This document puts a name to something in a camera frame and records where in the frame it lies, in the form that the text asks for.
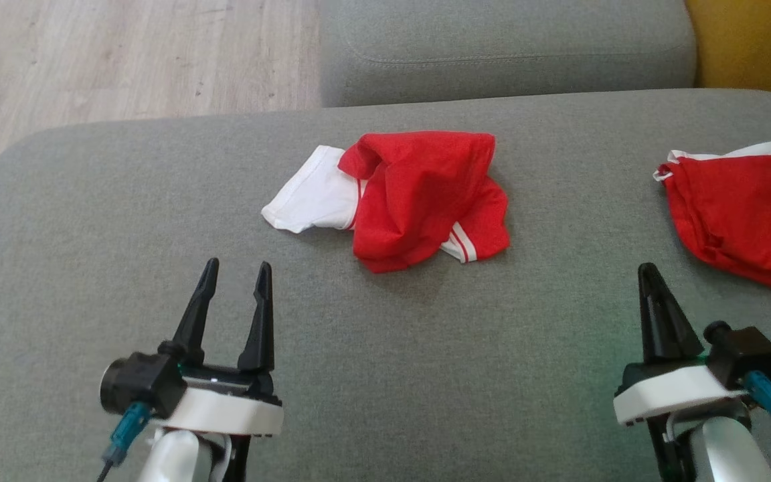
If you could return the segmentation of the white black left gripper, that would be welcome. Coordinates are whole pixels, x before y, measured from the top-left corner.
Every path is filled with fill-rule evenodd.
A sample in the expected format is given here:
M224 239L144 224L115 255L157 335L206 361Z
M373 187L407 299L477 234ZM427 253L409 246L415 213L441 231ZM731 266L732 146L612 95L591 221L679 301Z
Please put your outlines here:
M204 362L201 343L219 267L217 258L208 260L171 339L171 353L182 366ZM159 427L229 436L282 433L284 408L269 374L274 370L274 305L272 266L265 260L260 265L254 299L255 312L238 357L238 370L256 375L208 370L184 376L187 388L183 397L171 415L158 419Z

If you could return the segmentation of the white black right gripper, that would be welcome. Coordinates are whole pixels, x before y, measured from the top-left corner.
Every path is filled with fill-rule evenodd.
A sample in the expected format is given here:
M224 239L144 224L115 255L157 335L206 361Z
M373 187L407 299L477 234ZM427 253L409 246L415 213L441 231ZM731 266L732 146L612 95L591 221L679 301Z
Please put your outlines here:
M744 392L729 390L704 364L659 364L695 359L704 347L654 263L638 267L643 362L627 364L613 396L620 425L680 412L683 419L746 418Z

